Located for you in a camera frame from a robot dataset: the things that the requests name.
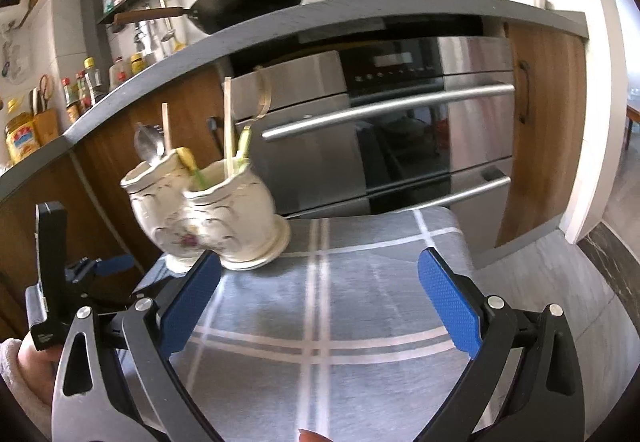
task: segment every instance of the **oven handle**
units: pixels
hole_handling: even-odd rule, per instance
[[[442,92],[431,92],[416,96],[407,96],[381,101],[379,103],[372,103],[370,105],[363,105],[361,107],[331,112],[330,114],[309,117],[307,119],[288,123],[287,125],[273,127],[262,132],[262,138],[266,142],[277,141],[278,139],[284,139],[285,137],[293,137],[294,135],[312,132],[313,130],[333,127],[343,123],[350,123],[352,121],[360,121],[361,119],[375,117],[376,115],[383,115],[389,112],[411,110],[423,106],[451,103],[465,99],[513,95],[514,92],[515,89],[512,84],[499,83],[456,90],[445,90]]]
[[[489,191],[498,189],[499,187],[507,186],[510,183],[511,177],[509,177],[508,175],[502,175],[501,177],[494,178],[494,180],[490,180],[477,186],[473,186],[472,188],[465,189],[463,191],[458,191],[457,193],[451,193],[450,195],[435,198],[434,200],[429,200],[428,202],[423,202],[422,204],[399,209],[396,211],[396,213],[402,211],[412,211],[415,209],[425,209],[427,207],[451,206],[452,204],[457,204],[458,202],[462,202],[463,200],[468,200],[483,193],[488,193]]]

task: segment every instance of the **stainless steel oven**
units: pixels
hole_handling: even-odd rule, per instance
[[[510,181],[514,89],[504,39],[377,42],[264,73],[271,110],[254,124],[250,156],[282,215],[454,209]],[[233,81],[238,130],[257,108],[259,86],[255,73]]]

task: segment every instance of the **condiment jar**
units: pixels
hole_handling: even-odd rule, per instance
[[[22,112],[10,119],[4,134],[14,164],[40,148],[31,112]]]
[[[131,72],[133,73],[133,75],[135,76],[135,74],[142,72],[145,68],[145,57],[140,52],[133,54],[131,56]]]

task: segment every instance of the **gray tablecloth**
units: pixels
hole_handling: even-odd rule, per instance
[[[413,440],[468,358],[450,341],[417,278],[435,245],[470,275],[443,208],[290,222],[286,252],[226,271],[184,351],[171,362],[228,442],[293,441],[307,428],[336,442]],[[162,261],[144,285],[166,274]],[[141,413],[154,418],[124,361]]]

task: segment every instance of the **white pot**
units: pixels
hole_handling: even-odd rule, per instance
[[[155,167],[141,163],[120,183],[142,230],[169,254],[170,269],[188,271],[204,249],[236,270],[279,256],[289,243],[289,225],[274,213],[271,193],[249,163],[226,180],[223,161],[202,174],[212,186],[195,191],[194,178],[172,151]]]

